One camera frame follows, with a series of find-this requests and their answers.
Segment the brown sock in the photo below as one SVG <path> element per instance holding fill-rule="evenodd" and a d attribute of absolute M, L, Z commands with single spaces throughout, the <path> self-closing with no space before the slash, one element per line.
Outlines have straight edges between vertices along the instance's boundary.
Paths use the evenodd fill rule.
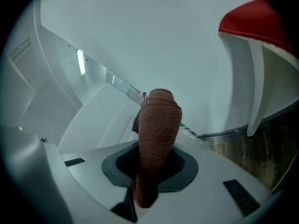
<path fill-rule="evenodd" d="M 172 93 L 156 89 L 150 92 L 134 120 L 133 128 L 139 133 L 139 172 L 133 181 L 133 196 L 142 208 L 149 208 L 157 198 L 159 180 L 181 119 L 182 110 Z"/>

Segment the wooden floor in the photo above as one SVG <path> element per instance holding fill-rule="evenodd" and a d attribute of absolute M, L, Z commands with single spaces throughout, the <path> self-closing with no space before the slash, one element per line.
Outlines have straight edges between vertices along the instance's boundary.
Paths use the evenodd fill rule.
<path fill-rule="evenodd" d="M 274 189 L 289 168 L 299 148 L 299 106 L 260 125 L 254 136 L 246 130 L 199 140 L 229 158 Z"/>

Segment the black slot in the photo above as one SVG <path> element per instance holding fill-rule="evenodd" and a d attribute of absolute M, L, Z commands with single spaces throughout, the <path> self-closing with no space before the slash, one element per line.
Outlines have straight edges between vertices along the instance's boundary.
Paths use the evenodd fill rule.
<path fill-rule="evenodd" d="M 67 167 L 69 167 L 69 166 L 79 164 L 79 163 L 82 163 L 82 162 L 85 162 L 85 160 L 81 159 L 81 158 L 77 158 L 77 159 L 72 159 L 72 160 L 65 161 L 64 163 Z"/>

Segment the curved white edge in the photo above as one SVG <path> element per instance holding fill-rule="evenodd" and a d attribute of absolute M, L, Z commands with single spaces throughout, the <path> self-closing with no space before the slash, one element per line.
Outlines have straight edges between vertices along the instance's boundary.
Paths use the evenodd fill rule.
<path fill-rule="evenodd" d="M 47 51 L 44 49 L 43 43 L 41 38 L 41 21 L 40 21 L 40 3 L 41 0 L 33 0 L 32 3 L 29 5 L 29 13 L 28 13 L 28 31 L 30 35 L 30 40 L 32 44 L 32 48 L 34 51 L 34 54 L 36 56 L 36 59 L 38 60 L 40 66 L 42 69 L 47 73 L 50 81 L 58 88 L 59 91 L 61 91 L 79 110 L 82 107 L 82 103 L 79 100 L 79 98 L 76 96 L 74 90 L 72 89 L 71 85 L 68 82 L 67 77 L 63 73 L 63 69 L 61 67 L 61 72 L 57 75 L 54 74 L 52 67 L 50 66 L 50 61 L 46 58 Z M 46 36 L 45 44 L 50 41 L 49 35 Z M 56 64 L 56 66 L 60 65 L 60 62 L 58 59 L 51 62 Z"/>
<path fill-rule="evenodd" d="M 298 71 L 299 71 L 299 60 L 297 59 L 297 57 L 295 57 L 293 54 L 287 52 L 286 50 L 277 47 L 273 44 L 270 43 L 266 43 L 263 41 L 259 41 L 259 40 L 255 40 L 252 38 L 247 38 L 247 37 L 243 37 L 243 36 L 238 36 L 238 35 L 232 35 L 229 33 L 224 33 L 224 32 L 219 32 L 219 34 L 228 34 L 231 36 L 235 36 L 237 38 L 241 38 L 243 40 L 246 40 L 248 42 L 258 42 L 260 44 L 262 44 L 262 46 L 266 47 L 267 49 L 273 51 L 275 54 L 279 55 L 280 57 L 282 57 L 283 59 L 285 59 L 288 63 L 290 63 L 293 67 L 295 67 Z"/>
<path fill-rule="evenodd" d="M 263 49 L 262 45 L 256 41 L 250 41 L 249 47 L 251 50 L 253 66 L 254 66 L 254 81 L 255 81 L 255 90 L 254 90 L 254 100 L 251 111 L 251 116 L 247 128 L 247 136 L 252 136 L 259 124 L 262 121 L 262 118 L 265 114 L 266 108 L 263 110 L 263 93 L 265 89 L 265 68 L 263 60 Z"/>
<path fill-rule="evenodd" d="M 79 110 L 66 129 L 61 154 L 116 145 L 129 140 L 140 106 L 106 83 Z"/>

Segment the red cover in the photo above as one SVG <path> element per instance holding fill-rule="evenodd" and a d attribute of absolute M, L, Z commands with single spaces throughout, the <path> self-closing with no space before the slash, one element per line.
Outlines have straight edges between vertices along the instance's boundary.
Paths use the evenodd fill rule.
<path fill-rule="evenodd" d="M 227 13 L 219 32 L 271 43 L 295 56 L 280 16 L 268 0 L 255 0 Z"/>

